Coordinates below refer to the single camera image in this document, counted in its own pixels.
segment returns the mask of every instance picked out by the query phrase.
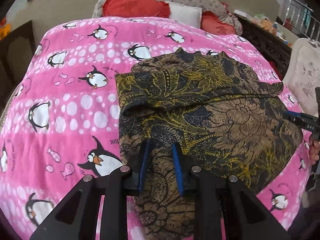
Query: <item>orange object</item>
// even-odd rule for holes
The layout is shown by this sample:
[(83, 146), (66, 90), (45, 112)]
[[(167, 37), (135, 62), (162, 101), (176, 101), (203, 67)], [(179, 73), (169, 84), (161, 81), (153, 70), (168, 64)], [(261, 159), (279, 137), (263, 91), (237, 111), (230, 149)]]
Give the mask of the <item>orange object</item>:
[(157, 0), (106, 0), (102, 16), (169, 18), (169, 4)]
[(218, 16), (211, 11), (202, 13), (201, 29), (216, 35), (236, 34), (233, 26), (220, 21)]
[(11, 24), (7, 24), (0, 29), (0, 40), (3, 39), (11, 32)]

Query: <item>pink blanket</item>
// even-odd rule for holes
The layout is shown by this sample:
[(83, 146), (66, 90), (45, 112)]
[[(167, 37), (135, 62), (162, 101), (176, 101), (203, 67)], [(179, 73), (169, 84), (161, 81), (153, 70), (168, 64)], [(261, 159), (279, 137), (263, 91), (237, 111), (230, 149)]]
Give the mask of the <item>pink blanket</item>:
[[(268, 62), (247, 40), (216, 36), (170, 19), (105, 17), (50, 29), (17, 87), (1, 130), (0, 208), (23, 240), (84, 174), (107, 175), (119, 162), (115, 73), (139, 60), (174, 52), (225, 51), (250, 65), (260, 81), (279, 82)], [(279, 96), (300, 112), (285, 87)], [(308, 179), (308, 136), (281, 174), (258, 197), (285, 229), (295, 218)], [(99, 169), (93, 150), (110, 152)], [(145, 238), (128, 198), (129, 239)]]

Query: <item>metal bolt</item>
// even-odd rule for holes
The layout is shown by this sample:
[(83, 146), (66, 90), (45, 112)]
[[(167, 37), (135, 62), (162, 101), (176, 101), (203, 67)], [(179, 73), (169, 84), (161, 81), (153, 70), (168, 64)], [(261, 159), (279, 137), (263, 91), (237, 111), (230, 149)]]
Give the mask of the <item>metal bolt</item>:
[(87, 174), (87, 175), (84, 175), (83, 180), (84, 180), (85, 182), (88, 182), (88, 181), (92, 180), (92, 178), (93, 178), (92, 175)]
[(231, 182), (237, 182), (237, 181), (238, 181), (238, 177), (237, 177), (236, 175), (230, 175), (230, 176), (229, 176), (229, 180), (230, 180)]
[(120, 171), (122, 171), (122, 172), (127, 172), (129, 170), (130, 170), (130, 167), (127, 165), (121, 166), (121, 168), (120, 168)]
[(192, 170), (193, 172), (200, 172), (200, 171), (201, 171), (201, 168), (200, 168), (199, 166), (193, 166), (193, 167), (191, 168), (191, 170)]

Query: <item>penguin beak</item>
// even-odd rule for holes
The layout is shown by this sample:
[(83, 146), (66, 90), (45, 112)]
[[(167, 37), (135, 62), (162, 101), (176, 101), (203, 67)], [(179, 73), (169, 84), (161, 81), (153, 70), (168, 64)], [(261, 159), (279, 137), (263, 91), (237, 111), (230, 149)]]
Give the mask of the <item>penguin beak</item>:
[(103, 160), (96, 155), (95, 157), (93, 157), (93, 162), (97, 165), (102, 166), (100, 162), (103, 162)]

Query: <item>patterned cloth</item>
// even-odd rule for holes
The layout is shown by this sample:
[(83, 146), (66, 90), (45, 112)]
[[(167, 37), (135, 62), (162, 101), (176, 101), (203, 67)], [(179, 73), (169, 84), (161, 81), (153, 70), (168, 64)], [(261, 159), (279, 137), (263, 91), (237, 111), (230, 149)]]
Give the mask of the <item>patterned cloth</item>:
[(225, 52), (175, 53), (141, 61), (117, 74), (120, 153), (126, 162), (140, 142), (154, 145), (145, 191), (135, 204), (149, 239), (193, 233), (194, 203), (181, 198), (171, 143), (217, 176), (236, 174), (253, 192), (267, 186), (302, 141), (282, 118), (283, 84), (259, 82), (247, 65)]

